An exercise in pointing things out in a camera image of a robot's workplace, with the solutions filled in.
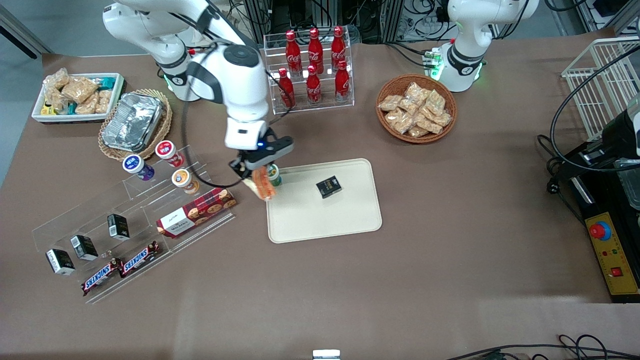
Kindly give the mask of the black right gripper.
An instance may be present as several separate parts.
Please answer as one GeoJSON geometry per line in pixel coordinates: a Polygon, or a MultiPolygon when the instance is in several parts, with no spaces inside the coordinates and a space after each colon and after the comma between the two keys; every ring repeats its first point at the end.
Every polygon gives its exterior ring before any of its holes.
{"type": "Polygon", "coordinates": [[[240,180],[250,178],[250,170],[245,166],[267,166],[268,176],[278,176],[279,167],[274,164],[278,159],[276,152],[279,149],[281,139],[273,131],[267,131],[263,136],[258,137],[256,149],[238,150],[237,157],[231,160],[231,169],[236,173],[240,180]]]}

